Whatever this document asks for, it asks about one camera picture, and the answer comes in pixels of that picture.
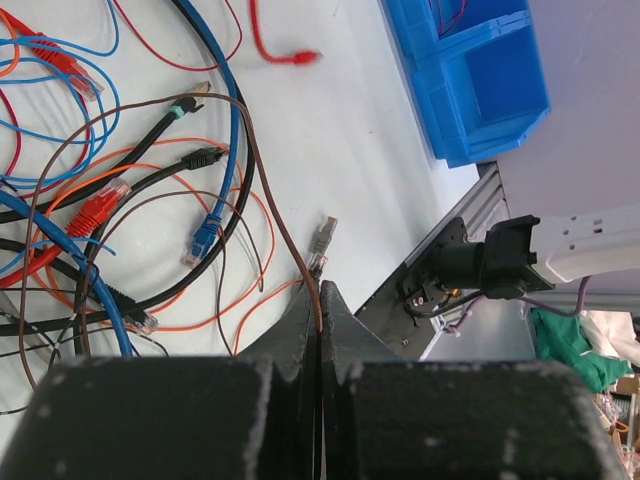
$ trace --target gray wall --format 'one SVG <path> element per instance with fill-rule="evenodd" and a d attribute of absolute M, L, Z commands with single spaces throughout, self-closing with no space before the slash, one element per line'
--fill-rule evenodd
<path fill-rule="evenodd" d="M 640 203 L 640 2 L 530 4 L 553 111 L 498 160 L 511 215 Z M 640 271 L 595 277 L 590 290 L 638 293 Z"/>

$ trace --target brown cable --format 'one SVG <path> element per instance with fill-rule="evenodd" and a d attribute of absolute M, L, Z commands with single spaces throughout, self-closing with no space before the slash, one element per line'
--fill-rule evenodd
<path fill-rule="evenodd" d="M 90 262 L 95 261 L 96 257 L 100 253 L 100 250 L 102 250 L 102 248 L 105 246 L 105 244 L 109 240 L 109 237 L 111 237 L 111 235 L 113 235 L 113 233 L 120 227 L 120 225 L 122 225 L 122 223 L 130 215 L 132 215 L 136 210 L 139 210 L 140 208 L 144 207 L 148 203 L 154 202 L 156 200 L 161 200 L 163 198 L 169 198 L 169 197 L 177 197 L 177 196 L 182 196 L 182 195 L 206 195 L 206 196 L 210 196 L 210 197 L 215 198 L 216 200 L 222 201 L 227 207 L 233 209 L 233 211 L 238 215 L 238 218 L 242 222 L 244 228 L 246 229 L 247 234 L 249 236 L 249 241 L 251 242 L 252 247 L 257 252 L 257 247 L 256 247 L 255 241 L 253 239 L 253 236 L 251 234 L 251 231 L 249 230 L 249 226 L 247 225 L 244 217 L 240 214 L 240 212 L 237 211 L 237 209 L 235 208 L 235 206 L 233 204 L 231 204 L 227 200 L 222 199 L 219 195 L 216 195 L 215 193 L 212 193 L 212 192 L 208 192 L 208 191 L 205 191 L 205 190 L 188 190 L 188 191 L 185 191 L 185 192 L 162 193 L 160 195 L 156 195 L 154 197 L 147 198 L 146 200 L 143 200 L 142 202 L 138 203 L 137 205 L 131 207 L 129 210 L 127 210 L 125 212 L 124 215 L 122 215 L 122 217 L 120 217 L 118 219 L 118 221 L 113 225 L 113 227 L 111 227 L 109 229 L 109 231 L 105 233 L 104 237 L 102 238 L 102 240 L 100 240 L 100 243 L 96 246 L 95 250 L 93 251 L 93 253 L 91 254 L 91 256 L 89 257 L 88 260 Z M 218 322 L 220 322 L 220 296 L 221 296 L 221 292 L 222 292 L 222 282 L 224 280 L 224 272 L 225 272 L 225 269 L 226 269 L 226 262 L 227 262 L 227 260 L 226 260 L 227 259 L 227 247 L 226 247 L 227 241 L 226 241 L 226 237 L 224 235 L 224 232 L 220 233 L 220 241 L 221 241 L 221 245 L 222 245 L 222 273 L 220 274 L 220 283 L 219 283 L 218 295 L 217 295 L 217 299 L 216 299 L 216 318 L 217 318 Z M 89 276 L 85 275 L 84 276 L 84 283 L 82 285 L 82 295 L 83 295 L 83 297 L 86 298 L 88 291 L 89 291 Z M 83 308 L 81 310 L 81 318 L 83 319 L 83 324 L 86 324 L 86 322 L 87 322 L 87 310 L 86 310 L 86 308 Z M 228 351 L 231 351 L 231 347 L 229 347 L 229 344 L 228 344 L 228 342 L 227 342 L 227 340 L 226 340 L 226 338 L 224 336 L 224 332 L 222 332 L 222 330 L 221 330 L 220 333 L 221 333 L 223 342 L 225 343 L 225 347 L 227 347 Z"/>
<path fill-rule="evenodd" d="M 271 214 L 273 215 L 273 218 L 276 224 L 278 225 L 278 230 L 280 231 L 280 234 L 282 235 L 282 238 L 287 244 L 287 248 L 289 249 L 291 256 L 293 257 L 298 269 L 300 270 L 305 286 L 309 290 L 309 295 L 311 296 L 311 303 L 313 305 L 313 313 L 315 317 L 316 330 L 318 332 L 322 332 L 322 307 L 320 305 L 320 294 L 318 292 L 318 289 L 315 286 L 313 278 L 311 277 L 311 274 L 309 273 L 304 260 L 302 259 L 302 256 L 300 255 L 300 252 L 298 252 L 298 249 L 296 248 L 296 245 L 293 242 L 293 239 L 291 238 L 289 231 L 287 230 L 287 226 L 284 224 L 284 221 L 282 220 L 282 216 L 280 215 L 280 212 L 278 211 L 278 206 L 276 205 L 275 199 L 273 198 L 273 193 L 271 192 L 269 180 L 267 179 L 267 174 L 264 168 L 262 156 L 260 154 L 260 149 L 258 147 L 258 142 L 256 139 L 253 122 L 251 120 L 251 115 L 249 114 L 249 111 L 244 106 L 244 104 L 227 95 L 222 95 L 219 93 L 190 92 L 190 93 L 172 95 L 169 97 L 160 98 L 156 100 L 148 100 L 146 102 L 133 103 L 129 105 L 121 105 L 119 107 L 113 108 L 107 112 L 104 112 L 98 115 L 97 117 L 93 118 L 92 120 L 90 120 L 89 122 L 85 123 L 80 128 L 78 128 L 78 130 L 76 130 L 73 134 L 71 134 L 71 136 L 67 140 L 65 140 L 65 142 L 62 145 L 60 145 L 60 147 L 55 151 L 53 156 L 49 159 L 49 161 L 45 165 L 44 169 L 42 170 L 42 174 L 38 179 L 38 183 L 36 184 L 36 188 L 33 192 L 33 199 L 31 201 L 31 210 L 29 212 L 29 218 L 27 219 L 28 221 L 27 221 L 27 234 L 25 238 L 25 251 L 28 252 L 29 249 L 31 248 L 31 237 L 33 234 L 33 223 L 34 223 L 34 218 L 36 214 L 36 205 L 38 203 L 38 197 L 42 191 L 42 187 L 47 177 L 47 174 L 53 167 L 53 164 L 55 163 L 55 161 L 60 157 L 62 152 L 71 144 L 71 142 L 73 142 L 73 140 L 75 140 L 79 135 L 81 135 L 88 127 L 103 120 L 104 118 L 110 115 L 113 115 L 114 113 L 122 112 L 125 110 L 132 110 L 135 108 L 146 107 L 149 105 L 157 105 L 160 103 L 175 101 L 175 100 L 179 100 L 181 98 L 187 98 L 187 97 L 215 98 L 219 100 L 224 100 L 226 102 L 233 104 L 235 107 L 237 107 L 240 113 L 242 114 L 245 125 L 246 125 L 246 130 L 247 130 L 247 140 L 251 143 L 251 147 L 254 150 L 256 166 L 258 167 L 260 182 L 262 183 L 262 188 L 263 188 L 265 197 L 267 199 L 267 204 L 269 205 Z M 25 310 L 26 310 L 26 297 L 27 297 L 26 287 L 27 287 L 27 280 L 29 276 L 28 269 L 29 269 L 29 255 L 25 255 L 23 268 L 22 268 L 23 289 L 21 290 L 21 297 L 20 297 L 20 322 L 19 322 L 18 346 L 21 352 L 20 359 L 25 368 L 25 373 L 29 378 L 29 383 L 31 384 L 32 387 L 35 388 L 36 382 L 35 382 L 35 379 L 33 378 L 33 375 L 31 374 L 31 371 L 29 370 L 27 355 L 26 355 L 26 352 L 24 351 L 24 330 L 25 330 L 25 321 L 26 321 Z"/>

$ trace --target white tabletop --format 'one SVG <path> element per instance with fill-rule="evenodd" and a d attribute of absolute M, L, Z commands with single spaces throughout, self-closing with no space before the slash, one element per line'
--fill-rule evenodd
<path fill-rule="evenodd" d="M 225 51 L 230 51 L 237 32 L 223 1 L 194 3 L 210 22 Z M 14 0 L 6 8 L 34 30 L 47 35 L 95 49 L 110 47 L 113 28 L 104 1 L 59 0 L 56 4 L 60 8 L 48 8 L 45 12 L 39 0 Z M 170 2 L 122 0 L 122 4 L 148 41 L 171 60 L 185 65 L 210 62 L 201 48 L 194 48 L 194 34 Z M 367 0 L 263 1 L 261 25 L 270 50 L 284 53 L 311 47 L 324 55 L 320 63 L 306 68 L 273 66 L 258 56 L 246 4 L 244 0 L 233 1 L 244 28 L 245 42 L 231 67 L 253 116 L 272 189 L 303 253 L 308 253 L 312 235 L 324 217 L 338 217 L 325 278 L 338 284 L 349 306 L 355 309 L 464 195 L 478 174 L 474 166 L 449 170 L 444 161 L 433 159 L 429 153 L 378 4 Z M 112 57 L 92 60 L 113 78 L 123 103 L 180 93 L 211 78 L 206 73 L 188 73 L 160 63 L 122 21 L 121 31 L 119 51 Z M 2 50 L 4 58 L 10 54 L 9 49 Z M 28 76 L 39 71 L 25 66 L 15 75 Z M 218 74 L 213 75 L 212 81 L 216 91 L 224 92 Z M 64 87 L 56 83 L 46 87 L 7 87 L 5 91 L 23 125 L 66 137 L 79 126 L 81 116 Z M 105 99 L 111 105 L 107 93 Z M 135 144 L 165 109 L 149 107 L 125 113 L 105 153 Z M 92 105 L 91 113 L 95 115 L 96 111 Z M 228 141 L 228 107 L 208 102 L 202 112 L 176 122 L 165 135 L 177 136 L 209 136 Z M 5 145 L 4 157 L 8 162 L 13 135 L 2 129 L 0 140 Z M 169 165 L 197 146 L 155 147 L 141 162 Z M 48 143 L 26 140 L 17 172 L 37 176 L 54 148 Z M 63 171 L 64 165 L 68 167 L 74 155 L 66 156 L 56 171 Z M 217 191 L 223 171 L 223 166 L 217 165 L 204 173 L 184 177 L 200 188 Z M 136 169 L 123 178 L 135 181 L 147 174 Z M 140 195 L 140 199 L 179 188 L 175 181 L 166 180 Z M 254 182 L 254 188 L 262 195 L 258 181 Z M 69 216 L 68 210 L 54 219 L 63 222 Z M 251 200 L 246 216 L 260 252 L 266 257 L 268 230 L 260 209 Z M 134 213 L 109 241 L 118 255 L 99 257 L 104 279 L 136 300 L 164 290 L 187 273 L 180 258 L 202 218 L 201 207 L 190 197 L 161 200 Z M 23 228 L 21 222 L 19 226 L 2 226 L 0 231 L 3 237 L 20 238 Z M 245 242 L 236 238 L 229 246 L 223 305 L 242 294 L 256 275 Z M 10 258 L 12 255 L 8 253 L 1 254 L 2 262 Z M 190 325 L 213 315 L 217 278 L 214 272 L 219 271 L 219 265 L 217 261 L 216 268 L 190 287 L 174 307 L 158 315 L 162 325 Z M 265 294 L 298 275 L 278 235 Z M 224 329 L 231 339 L 244 313 L 265 294 L 255 293 L 223 317 Z M 282 295 L 256 313 L 243 332 L 241 347 L 273 324 L 288 300 L 288 295 Z M 68 310 L 57 306 L 47 294 L 35 293 L 29 297 L 28 314 L 30 320 L 38 320 L 65 315 Z M 107 345 L 97 337 L 95 350 L 116 351 L 113 341 Z M 224 352 L 215 326 L 190 333 L 156 334 L 154 338 L 172 354 Z M 0 352 L 14 350 L 16 345 L 13 338 L 0 339 Z M 140 345 L 143 354 L 153 352 L 153 348 Z M 30 359 L 36 373 L 45 371 L 41 360 L 35 356 Z M 28 383 L 17 358 L 1 361 L 0 410 L 18 408 L 29 397 Z M 0 417 L 0 445 L 5 444 L 17 420 L 17 416 Z"/>

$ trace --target blue storage container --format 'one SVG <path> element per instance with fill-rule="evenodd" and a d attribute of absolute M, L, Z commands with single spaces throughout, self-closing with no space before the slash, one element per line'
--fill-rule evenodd
<path fill-rule="evenodd" d="M 442 38 L 429 0 L 383 1 L 421 121 L 449 167 L 519 147 L 549 114 L 527 0 L 467 0 Z M 462 0 L 440 5 L 448 19 Z"/>

